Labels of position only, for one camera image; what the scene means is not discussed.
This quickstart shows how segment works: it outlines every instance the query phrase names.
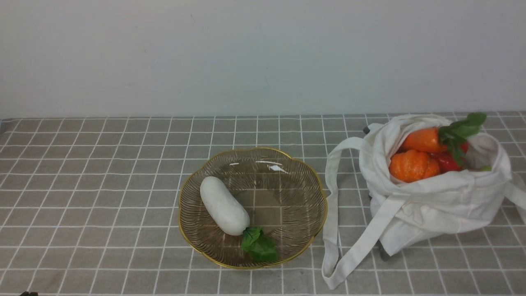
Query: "orange carrot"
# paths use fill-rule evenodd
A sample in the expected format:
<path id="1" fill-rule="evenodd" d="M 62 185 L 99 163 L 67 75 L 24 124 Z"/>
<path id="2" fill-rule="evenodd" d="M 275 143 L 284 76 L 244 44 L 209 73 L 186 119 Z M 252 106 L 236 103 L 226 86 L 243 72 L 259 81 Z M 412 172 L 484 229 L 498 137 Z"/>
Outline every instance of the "orange carrot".
<path id="1" fill-rule="evenodd" d="M 441 153 L 448 150 L 446 145 L 440 144 L 438 127 L 410 133 L 400 148 L 402 150 L 417 150 L 429 153 Z"/>

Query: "green leaf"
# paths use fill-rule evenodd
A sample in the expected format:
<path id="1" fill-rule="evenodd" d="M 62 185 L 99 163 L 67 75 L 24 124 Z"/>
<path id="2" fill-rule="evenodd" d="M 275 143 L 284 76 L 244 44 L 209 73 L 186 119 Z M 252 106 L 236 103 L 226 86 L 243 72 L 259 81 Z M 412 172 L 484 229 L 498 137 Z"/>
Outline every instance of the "green leaf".
<path id="1" fill-rule="evenodd" d="M 453 160 L 457 163 L 459 167 L 464 166 L 464 157 L 466 154 L 458 145 L 451 145 L 448 146 L 448 151 L 451 153 L 451 156 L 453 157 Z"/>
<path id="2" fill-rule="evenodd" d="M 466 120 L 468 120 L 471 125 L 482 125 L 486 121 L 486 117 L 488 116 L 485 113 L 473 112 L 473 113 L 468 114 L 468 117 L 466 117 Z"/>
<path id="3" fill-rule="evenodd" d="M 241 241 L 241 248 L 248 248 L 261 235 L 263 235 L 263 230 L 261 229 L 261 227 L 247 227 L 245 230 L 243 230 L 243 240 Z"/>
<path id="4" fill-rule="evenodd" d="M 443 139 L 442 139 L 441 143 L 447 145 L 450 149 L 453 146 L 460 146 L 460 145 L 462 145 L 462 144 L 464 144 L 466 142 L 465 138 L 460 137 L 460 136 L 458 136 L 456 134 L 453 134 L 451 132 L 448 132 L 448 131 L 443 133 L 442 138 Z"/>
<path id="5" fill-rule="evenodd" d="M 450 129 L 451 128 L 449 126 L 443 126 L 438 129 L 438 137 L 440 138 L 441 142 L 454 138 L 454 134 L 449 132 Z"/>
<path id="6" fill-rule="evenodd" d="M 490 165 L 486 165 L 486 166 L 483 166 L 480 168 L 481 172 L 491 172 L 491 166 Z"/>
<path id="7" fill-rule="evenodd" d="M 268 236 L 260 236 L 244 250 L 257 262 L 274 262 L 279 259 L 276 243 Z"/>
<path id="8" fill-rule="evenodd" d="M 455 122 L 452 122 L 450 125 L 448 125 L 449 128 L 454 128 L 454 127 L 457 127 L 457 126 L 461 126 L 461 125 L 464 125 L 464 124 L 469 124 L 469 121 L 467 120 L 459 120 L 459 121 L 455 121 Z"/>
<path id="9" fill-rule="evenodd" d="M 455 135 L 462 137 L 464 139 L 467 139 L 471 136 L 474 136 L 478 134 L 480 131 L 480 125 L 460 125 L 451 130 L 451 133 L 454 133 Z"/>

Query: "red pepper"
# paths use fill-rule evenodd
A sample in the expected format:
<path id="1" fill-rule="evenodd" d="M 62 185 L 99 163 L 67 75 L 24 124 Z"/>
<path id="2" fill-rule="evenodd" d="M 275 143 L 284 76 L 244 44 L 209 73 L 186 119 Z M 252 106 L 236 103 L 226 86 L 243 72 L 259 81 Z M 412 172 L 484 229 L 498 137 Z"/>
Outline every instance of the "red pepper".
<path id="1" fill-rule="evenodd" d="M 464 154 L 468 152 L 469 144 L 468 142 L 463 143 L 460 145 L 460 149 L 464 151 Z M 453 156 L 449 152 L 443 152 L 443 153 L 429 153 L 429 155 L 435 159 L 438 162 L 438 165 L 440 166 L 440 172 L 446 173 L 451 171 L 462 171 L 464 168 L 460 167 L 455 160 L 453 159 Z"/>

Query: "gray checkered tablecloth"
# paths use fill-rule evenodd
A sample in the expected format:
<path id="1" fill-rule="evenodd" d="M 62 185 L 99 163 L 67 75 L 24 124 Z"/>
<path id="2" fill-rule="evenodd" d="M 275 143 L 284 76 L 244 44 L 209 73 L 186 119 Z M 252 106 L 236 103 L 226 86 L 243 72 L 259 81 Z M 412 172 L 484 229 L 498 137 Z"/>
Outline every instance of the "gray checkered tablecloth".
<path id="1" fill-rule="evenodd" d="M 324 180 L 328 152 L 392 116 L 2 120 L 0 295 L 526 294 L 526 226 L 508 201 L 483 229 L 419 243 L 389 261 L 374 249 L 333 291 L 321 278 L 320 235 L 300 257 L 253 271 L 220 268 L 181 237 L 178 191 L 211 156 L 275 147 Z M 526 112 L 490 112 L 484 128 L 526 179 Z M 343 157 L 345 253 L 371 214 L 357 154 Z"/>

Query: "white tote bag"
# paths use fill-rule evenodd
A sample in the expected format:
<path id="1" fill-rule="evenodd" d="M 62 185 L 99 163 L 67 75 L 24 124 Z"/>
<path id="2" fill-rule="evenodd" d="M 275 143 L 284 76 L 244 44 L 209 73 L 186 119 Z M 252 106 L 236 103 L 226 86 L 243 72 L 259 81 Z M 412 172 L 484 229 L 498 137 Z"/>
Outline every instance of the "white tote bag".
<path id="1" fill-rule="evenodd" d="M 436 115 L 403 115 L 385 125 L 371 125 L 363 139 L 341 142 L 328 156 L 325 178 L 331 194 L 323 227 L 325 256 L 322 276 L 335 289 L 380 240 L 389 255 L 444 233 L 460 233 L 488 225 L 506 196 L 517 205 L 526 223 L 526 187 L 512 180 L 510 160 L 490 135 L 469 139 L 467 161 L 474 167 L 491 165 L 490 172 L 447 172 L 413 183 L 400 183 L 389 173 L 390 158 L 413 131 L 451 122 Z M 360 151 L 361 173 L 367 181 L 373 219 L 352 248 L 338 262 L 338 187 L 341 151 Z"/>

